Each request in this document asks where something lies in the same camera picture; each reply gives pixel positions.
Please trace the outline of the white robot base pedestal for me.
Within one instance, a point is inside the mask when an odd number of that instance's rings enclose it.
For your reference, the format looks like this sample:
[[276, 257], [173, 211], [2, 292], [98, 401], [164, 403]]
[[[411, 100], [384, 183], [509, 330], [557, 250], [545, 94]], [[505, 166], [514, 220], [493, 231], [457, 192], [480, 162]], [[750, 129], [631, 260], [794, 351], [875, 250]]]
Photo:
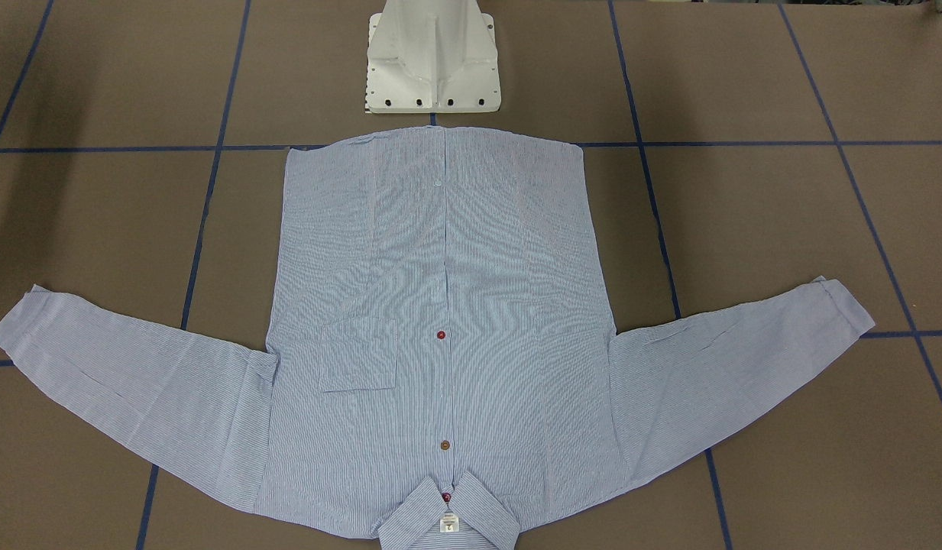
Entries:
[[495, 21], [477, 1], [387, 1], [368, 21], [368, 114], [490, 114], [502, 91]]

